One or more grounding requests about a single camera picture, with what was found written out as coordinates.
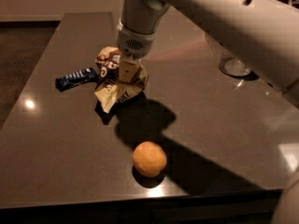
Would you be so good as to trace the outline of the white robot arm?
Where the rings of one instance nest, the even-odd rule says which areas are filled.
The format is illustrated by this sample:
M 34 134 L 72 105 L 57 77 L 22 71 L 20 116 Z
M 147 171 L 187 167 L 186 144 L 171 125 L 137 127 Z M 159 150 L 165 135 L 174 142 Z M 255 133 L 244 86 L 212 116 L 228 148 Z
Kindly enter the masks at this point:
M 124 0 L 117 36 L 121 52 L 146 56 L 170 7 L 299 106 L 298 9 L 277 0 Z

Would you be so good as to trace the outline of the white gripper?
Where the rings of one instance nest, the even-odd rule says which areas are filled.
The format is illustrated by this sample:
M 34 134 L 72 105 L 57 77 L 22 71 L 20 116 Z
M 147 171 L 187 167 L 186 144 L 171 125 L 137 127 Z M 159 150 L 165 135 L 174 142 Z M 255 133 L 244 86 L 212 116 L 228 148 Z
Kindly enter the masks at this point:
M 119 81 L 130 83 L 139 69 L 139 60 L 149 54 L 156 36 L 155 24 L 119 20 L 117 44 L 125 55 L 120 59 Z

